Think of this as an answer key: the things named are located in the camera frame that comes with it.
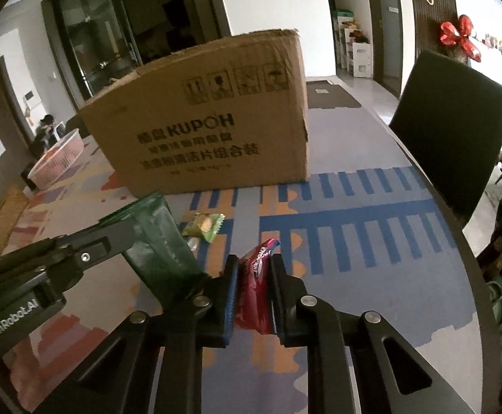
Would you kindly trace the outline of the white shelf unit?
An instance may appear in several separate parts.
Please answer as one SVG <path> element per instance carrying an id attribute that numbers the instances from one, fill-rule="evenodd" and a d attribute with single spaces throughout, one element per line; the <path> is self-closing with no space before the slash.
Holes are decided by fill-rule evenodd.
<path id="1" fill-rule="evenodd" d="M 354 78 L 371 79 L 372 45 L 355 21 L 354 14 L 350 11 L 334 10 L 332 22 L 337 65 Z"/>

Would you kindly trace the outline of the dark green snack packet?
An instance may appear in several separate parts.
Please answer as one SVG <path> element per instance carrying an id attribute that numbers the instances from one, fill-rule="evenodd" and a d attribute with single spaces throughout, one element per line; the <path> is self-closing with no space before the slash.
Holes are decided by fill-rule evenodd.
<path id="1" fill-rule="evenodd" d="M 200 268 L 163 195 L 153 193 L 99 220 L 101 227 L 133 224 L 134 243 L 122 255 L 158 299 L 172 310 L 197 294 L 209 276 Z"/>

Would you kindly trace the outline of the pink plastic basket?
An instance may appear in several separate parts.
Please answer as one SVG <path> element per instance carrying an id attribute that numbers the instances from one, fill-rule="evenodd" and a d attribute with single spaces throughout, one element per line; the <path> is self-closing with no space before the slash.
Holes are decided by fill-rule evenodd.
<path id="1" fill-rule="evenodd" d="M 38 190 L 46 190 L 53 185 L 84 151 L 84 143 L 80 130 L 74 129 L 62 137 L 32 167 L 28 178 Z"/>

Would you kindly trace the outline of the woven brown mat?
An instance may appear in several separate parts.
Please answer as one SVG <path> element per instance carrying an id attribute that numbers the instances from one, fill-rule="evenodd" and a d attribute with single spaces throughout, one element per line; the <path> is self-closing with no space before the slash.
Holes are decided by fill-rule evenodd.
<path id="1" fill-rule="evenodd" d="M 13 228 L 29 205 L 29 198 L 15 185 L 9 187 L 0 205 L 0 255 L 9 244 Z"/>

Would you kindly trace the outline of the black chair right side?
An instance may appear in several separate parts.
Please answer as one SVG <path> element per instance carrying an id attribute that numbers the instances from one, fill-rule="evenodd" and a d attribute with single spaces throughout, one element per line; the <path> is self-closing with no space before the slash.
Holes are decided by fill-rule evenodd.
<path id="1" fill-rule="evenodd" d="M 457 221 L 466 225 L 502 146 L 502 85 L 470 66 L 424 50 L 389 128 Z"/>

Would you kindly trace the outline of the small light green snack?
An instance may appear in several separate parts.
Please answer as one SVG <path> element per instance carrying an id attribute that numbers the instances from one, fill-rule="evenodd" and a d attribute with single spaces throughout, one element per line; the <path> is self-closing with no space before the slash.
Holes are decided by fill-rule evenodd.
<path id="1" fill-rule="evenodd" d="M 212 243 L 219 234 L 225 220 L 222 213 L 196 213 L 181 230 L 182 236 L 198 237 Z"/>

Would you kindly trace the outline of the colourful patterned tablecloth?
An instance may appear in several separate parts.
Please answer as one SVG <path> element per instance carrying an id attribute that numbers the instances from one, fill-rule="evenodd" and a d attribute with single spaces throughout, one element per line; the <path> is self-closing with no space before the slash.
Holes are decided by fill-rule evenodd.
<path id="1" fill-rule="evenodd" d="M 467 241 L 450 229 L 431 189 L 365 108 L 310 108 L 311 168 L 304 183 L 167 196 L 177 223 L 195 212 L 227 216 L 197 251 L 218 275 L 230 253 L 269 237 L 287 271 L 337 310 L 382 314 L 452 385 L 483 410 L 482 341 Z M 76 232 L 135 200 L 92 137 L 66 175 L 31 201 L 7 252 Z M 67 305 L 7 357 L 14 396 L 32 410 L 134 309 L 160 306 L 124 257 L 93 269 L 67 292 Z M 304 349 L 236 329 L 226 349 L 203 352 L 203 413 L 306 413 Z"/>

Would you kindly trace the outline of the brown cardboard box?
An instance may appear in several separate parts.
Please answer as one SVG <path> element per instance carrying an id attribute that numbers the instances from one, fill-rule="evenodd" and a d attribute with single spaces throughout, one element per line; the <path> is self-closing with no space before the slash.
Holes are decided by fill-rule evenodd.
<path id="1" fill-rule="evenodd" d="M 301 182 L 308 109 L 297 32 L 275 29 L 147 63 L 80 109 L 135 197 Z"/>

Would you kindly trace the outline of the red hawthorn snack packet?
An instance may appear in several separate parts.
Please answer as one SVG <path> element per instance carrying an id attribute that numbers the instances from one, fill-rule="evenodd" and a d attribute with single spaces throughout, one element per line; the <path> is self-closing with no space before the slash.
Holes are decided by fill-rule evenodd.
<path id="1" fill-rule="evenodd" d="M 273 333 L 272 310 L 269 307 L 269 261 L 280 245 L 268 238 L 239 258 L 236 325 L 260 335 Z"/>

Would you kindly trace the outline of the red bow decoration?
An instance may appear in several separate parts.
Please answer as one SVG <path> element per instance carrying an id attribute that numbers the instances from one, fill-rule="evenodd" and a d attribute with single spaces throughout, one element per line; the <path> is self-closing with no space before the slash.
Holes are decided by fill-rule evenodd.
<path id="1" fill-rule="evenodd" d="M 470 40 L 473 33 L 471 19 L 462 14 L 457 23 L 443 21 L 440 24 L 439 40 L 446 48 L 447 54 L 460 63 L 481 62 L 481 52 Z"/>

